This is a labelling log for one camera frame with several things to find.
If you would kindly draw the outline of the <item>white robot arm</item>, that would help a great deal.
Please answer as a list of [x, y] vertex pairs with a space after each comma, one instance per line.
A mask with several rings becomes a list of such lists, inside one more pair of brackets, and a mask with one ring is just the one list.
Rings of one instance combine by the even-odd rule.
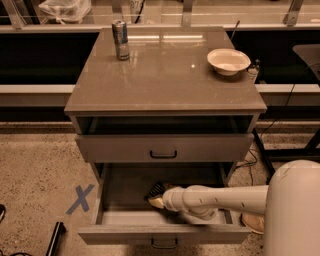
[[158, 182], [146, 195], [154, 207], [199, 219], [227, 209], [264, 218], [264, 256], [319, 256], [320, 164], [283, 164], [267, 185], [186, 188]]

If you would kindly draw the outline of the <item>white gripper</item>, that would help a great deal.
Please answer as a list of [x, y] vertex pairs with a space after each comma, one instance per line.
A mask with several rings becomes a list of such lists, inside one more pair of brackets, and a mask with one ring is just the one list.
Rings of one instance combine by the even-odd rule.
[[184, 209], [183, 193], [185, 191], [182, 187], [174, 187], [171, 183], [163, 183], [165, 190], [163, 199], [161, 197], [149, 198], [148, 202], [151, 206], [158, 209], [168, 209], [170, 211], [179, 212]]

